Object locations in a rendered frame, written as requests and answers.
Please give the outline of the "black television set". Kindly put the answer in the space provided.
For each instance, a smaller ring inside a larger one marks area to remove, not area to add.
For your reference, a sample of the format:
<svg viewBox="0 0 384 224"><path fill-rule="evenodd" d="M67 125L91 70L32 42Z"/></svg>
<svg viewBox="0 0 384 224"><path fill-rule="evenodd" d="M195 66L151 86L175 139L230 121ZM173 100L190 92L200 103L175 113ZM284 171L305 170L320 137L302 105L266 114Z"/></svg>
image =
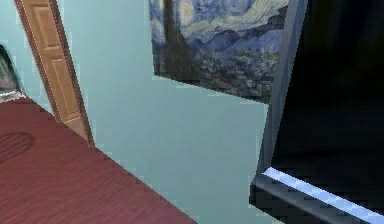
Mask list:
<svg viewBox="0 0 384 224"><path fill-rule="evenodd" d="M274 224L384 224L384 0L290 0L250 185Z"/></svg>

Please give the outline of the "brown wooden room door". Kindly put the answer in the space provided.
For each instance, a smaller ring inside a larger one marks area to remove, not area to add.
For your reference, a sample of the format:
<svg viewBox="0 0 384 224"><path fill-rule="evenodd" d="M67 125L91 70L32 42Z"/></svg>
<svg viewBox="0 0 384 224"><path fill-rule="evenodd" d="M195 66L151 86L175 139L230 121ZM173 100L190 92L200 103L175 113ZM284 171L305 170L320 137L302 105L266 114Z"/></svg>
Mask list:
<svg viewBox="0 0 384 224"><path fill-rule="evenodd" d="M57 0L14 0L58 123L95 145Z"/></svg>

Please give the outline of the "dark grey rounded object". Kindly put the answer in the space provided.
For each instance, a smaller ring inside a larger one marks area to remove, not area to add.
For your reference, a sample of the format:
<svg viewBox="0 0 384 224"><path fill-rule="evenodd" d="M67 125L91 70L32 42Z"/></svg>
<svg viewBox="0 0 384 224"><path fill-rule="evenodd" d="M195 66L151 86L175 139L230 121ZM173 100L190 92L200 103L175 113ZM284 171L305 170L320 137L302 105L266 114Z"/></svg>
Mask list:
<svg viewBox="0 0 384 224"><path fill-rule="evenodd" d="M0 44L0 103L25 98L14 64L5 46Z"/></svg>

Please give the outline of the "blue swirl wall painting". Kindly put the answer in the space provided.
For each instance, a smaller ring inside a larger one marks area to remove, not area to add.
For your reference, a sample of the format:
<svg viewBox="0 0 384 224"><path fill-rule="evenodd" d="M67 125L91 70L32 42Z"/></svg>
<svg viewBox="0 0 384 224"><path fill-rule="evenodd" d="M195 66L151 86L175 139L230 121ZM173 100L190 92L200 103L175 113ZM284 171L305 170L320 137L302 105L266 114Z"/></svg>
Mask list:
<svg viewBox="0 0 384 224"><path fill-rule="evenodd" d="M289 0L148 0L154 74L266 103Z"/></svg>

